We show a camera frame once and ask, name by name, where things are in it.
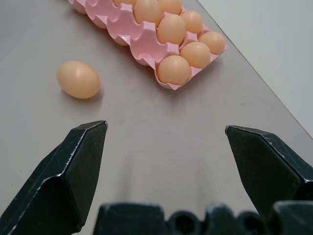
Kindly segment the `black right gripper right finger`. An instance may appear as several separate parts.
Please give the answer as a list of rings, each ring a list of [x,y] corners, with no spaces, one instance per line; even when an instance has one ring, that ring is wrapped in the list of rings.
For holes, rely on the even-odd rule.
[[[278,201],[313,199],[313,168],[273,133],[225,129],[242,184],[258,213]]]

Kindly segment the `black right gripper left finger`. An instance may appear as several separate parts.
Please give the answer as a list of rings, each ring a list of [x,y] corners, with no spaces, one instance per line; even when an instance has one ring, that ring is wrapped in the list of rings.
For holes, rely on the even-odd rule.
[[[79,125],[44,157],[0,217],[3,235],[72,235],[85,225],[108,124]]]

